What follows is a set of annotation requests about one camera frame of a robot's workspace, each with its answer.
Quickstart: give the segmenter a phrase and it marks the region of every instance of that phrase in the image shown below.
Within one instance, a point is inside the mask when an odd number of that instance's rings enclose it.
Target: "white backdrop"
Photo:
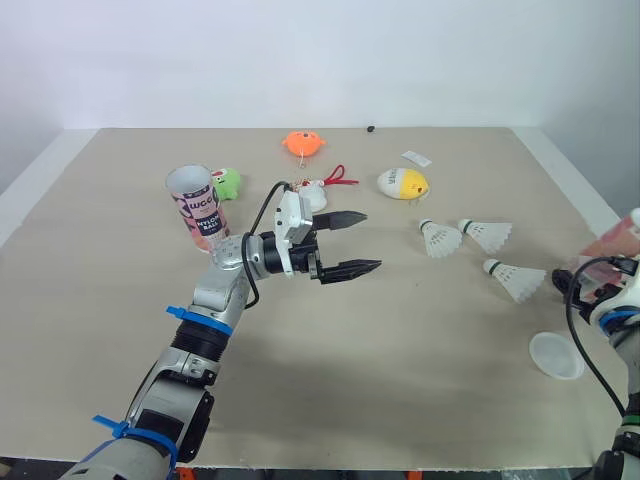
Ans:
[[[640,203],[637,0],[0,5],[4,68],[66,128],[541,125]]]

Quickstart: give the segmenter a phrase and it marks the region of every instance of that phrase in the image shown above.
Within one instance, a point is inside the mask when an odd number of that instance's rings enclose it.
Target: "white toy figure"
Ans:
[[[322,188],[323,186],[322,180],[311,180],[308,185],[303,185],[298,189],[300,196],[309,200],[313,213],[319,212],[327,206],[327,194]]]

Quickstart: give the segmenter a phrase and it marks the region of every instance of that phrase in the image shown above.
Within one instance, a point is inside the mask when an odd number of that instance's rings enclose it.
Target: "orange plush toy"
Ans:
[[[300,168],[304,167],[304,157],[310,157],[318,151],[320,145],[326,143],[316,132],[291,132],[282,141],[291,153],[300,157]]]

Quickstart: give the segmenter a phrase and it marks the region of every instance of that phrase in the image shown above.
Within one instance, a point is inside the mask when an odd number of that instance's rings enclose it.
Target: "badminton shuttlecock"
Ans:
[[[522,303],[535,292],[547,272],[535,268],[514,267],[505,265],[491,258],[482,265],[484,271],[494,277],[502,285],[516,303]]]
[[[427,255],[442,258],[451,255],[462,243],[462,234],[448,225],[433,223],[430,218],[420,222],[420,231],[424,235]]]
[[[458,222],[458,229],[478,242],[489,255],[500,250],[511,234],[510,223],[482,223],[468,218]]]

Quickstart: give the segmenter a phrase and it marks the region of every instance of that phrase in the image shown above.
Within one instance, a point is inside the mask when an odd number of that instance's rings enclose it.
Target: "small white paper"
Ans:
[[[420,165],[421,167],[426,167],[431,164],[431,160],[429,160],[424,155],[420,155],[419,153],[412,152],[409,150],[401,155],[402,158],[406,158],[407,160],[412,161],[416,165]]]

